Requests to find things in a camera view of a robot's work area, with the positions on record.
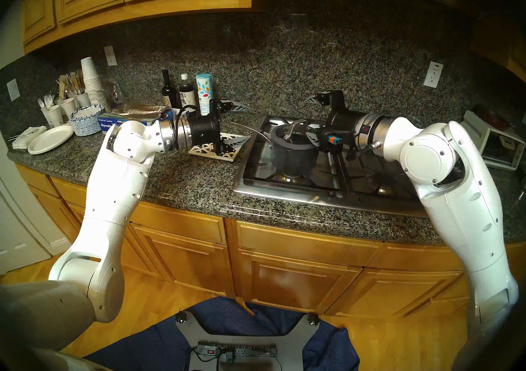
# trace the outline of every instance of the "stove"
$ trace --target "stove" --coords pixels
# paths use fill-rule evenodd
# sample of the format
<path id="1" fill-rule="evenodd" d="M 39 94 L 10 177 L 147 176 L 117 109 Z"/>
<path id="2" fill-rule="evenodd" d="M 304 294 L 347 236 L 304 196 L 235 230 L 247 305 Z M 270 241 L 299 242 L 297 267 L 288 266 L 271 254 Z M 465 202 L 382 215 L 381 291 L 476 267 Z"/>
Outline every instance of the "stove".
<path id="1" fill-rule="evenodd" d="M 267 116 L 259 128 L 272 129 L 296 118 Z M 322 121 L 309 120 L 311 128 Z M 270 145 L 254 133 L 248 142 L 234 181 L 234 192 L 349 210 L 427 217 L 413 185 L 398 162 L 386 162 L 374 154 L 346 161 L 342 154 L 319 152 L 316 166 L 305 176 L 277 172 L 270 161 Z"/>

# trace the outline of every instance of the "wall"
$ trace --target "wall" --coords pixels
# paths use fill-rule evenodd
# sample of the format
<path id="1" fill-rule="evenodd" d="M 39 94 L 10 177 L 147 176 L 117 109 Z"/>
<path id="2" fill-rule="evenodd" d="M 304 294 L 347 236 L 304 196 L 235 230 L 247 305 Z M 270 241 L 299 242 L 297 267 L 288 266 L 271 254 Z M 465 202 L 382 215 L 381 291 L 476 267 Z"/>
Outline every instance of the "wall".
<path id="1" fill-rule="evenodd" d="M 471 20 L 429 0 L 268 0 L 266 13 L 178 15 L 118 24 L 70 36 L 0 70 L 0 129 L 43 123 L 36 98 L 60 72 L 92 56 L 129 99 L 161 104 L 161 70 L 213 76 L 216 97 L 253 112 L 321 116 L 310 94 L 340 88 L 358 111 L 403 115 L 423 127 L 461 120 L 477 103 L 513 121 L 523 114 L 524 84 L 469 52 Z M 118 66 L 108 67 L 104 45 Z M 444 64 L 437 89 L 422 85 L 429 61 Z M 11 104 L 5 82 L 23 95 Z"/>

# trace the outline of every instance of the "pot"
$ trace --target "pot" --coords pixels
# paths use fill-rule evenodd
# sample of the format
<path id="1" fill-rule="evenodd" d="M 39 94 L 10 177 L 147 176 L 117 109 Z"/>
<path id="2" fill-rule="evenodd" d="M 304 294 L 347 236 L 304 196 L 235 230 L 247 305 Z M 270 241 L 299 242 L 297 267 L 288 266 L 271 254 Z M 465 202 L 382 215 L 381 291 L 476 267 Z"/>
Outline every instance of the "pot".
<path id="1" fill-rule="evenodd" d="M 270 134 L 270 160 L 276 171 L 289 177 L 308 175 L 318 159 L 318 148 L 303 133 L 292 132 L 288 141 L 283 139 L 290 125 L 280 125 Z"/>

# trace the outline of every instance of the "white outlet cover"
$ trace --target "white outlet cover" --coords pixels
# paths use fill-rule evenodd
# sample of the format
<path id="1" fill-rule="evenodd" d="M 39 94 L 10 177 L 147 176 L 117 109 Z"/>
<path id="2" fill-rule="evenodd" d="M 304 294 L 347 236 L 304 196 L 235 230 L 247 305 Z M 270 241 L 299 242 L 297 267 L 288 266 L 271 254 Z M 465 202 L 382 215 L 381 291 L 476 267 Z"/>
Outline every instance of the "white outlet cover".
<path id="1" fill-rule="evenodd" d="M 108 62 L 108 65 L 116 66 L 117 60 L 115 59 L 115 53 L 113 52 L 113 46 L 107 45 L 104 47 L 104 52 L 106 53 L 106 61 Z"/>
<path id="2" fill-rule="evenodd" d="M 20 91 L 18 90 L 18 84 L 16 83 L 16 78 L 7 83 L 7 90 L 9 91 L 11 102 L 13 102 L 17 98 L 20 98 Z"/>
<path id="3" fill-rule="evenodd" d="M 424 86 L 436 88 L 438 85 L 438 80 L 440 79 L 440 74 L 442 73 L 442 68 L 444 68 L 444 65 L 435 61 L 431 61 L 429 63 L 426 79 L 424 80 Z"/>

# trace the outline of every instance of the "kitchen counter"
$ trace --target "kitchen counter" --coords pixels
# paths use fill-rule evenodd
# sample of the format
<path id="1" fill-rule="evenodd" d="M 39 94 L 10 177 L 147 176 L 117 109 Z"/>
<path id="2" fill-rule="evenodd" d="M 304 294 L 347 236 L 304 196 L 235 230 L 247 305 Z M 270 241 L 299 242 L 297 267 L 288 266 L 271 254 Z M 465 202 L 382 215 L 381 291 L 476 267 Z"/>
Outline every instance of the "kitchen counter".
<path id="1" fill-rule="evenodd" d="M 256 125 L 261 117 L 248 113 L 228 114 L 221 121 L 221 130 L 247 134 L 245 130 L 228 122 Z M 103 133 L 73 135 L 47 153 L 30 155 L 9 150 L 7 155 L 15 163 L 85 186 L 103 139 Z M 181 210 L 322 234 L 443 245 L 427 219 L 329 209 L 235 194 L 232 184 L 244 151 L 246 145 L 232 163 L 191 156 L 187 151 L 158 154 L 142 200 Z M 504 240 L 526 240 L 526 199 L 515 204 L 520 194 L 520 174 L 495 169 L 490 169 L 490 172 L 502 199 Z"/>

